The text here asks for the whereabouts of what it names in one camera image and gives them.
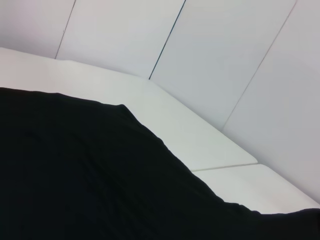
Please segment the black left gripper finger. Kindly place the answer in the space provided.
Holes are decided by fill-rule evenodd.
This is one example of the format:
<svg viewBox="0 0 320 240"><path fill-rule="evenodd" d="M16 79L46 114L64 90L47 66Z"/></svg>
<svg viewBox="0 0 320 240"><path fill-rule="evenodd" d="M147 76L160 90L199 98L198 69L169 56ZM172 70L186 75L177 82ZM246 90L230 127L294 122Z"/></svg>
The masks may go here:
<svg viewBox="0 0 320 240"><path fill-rule="evenodd" d="M318 240L320 210L264 215L259 222L259 237L261 240Z"/></svg>

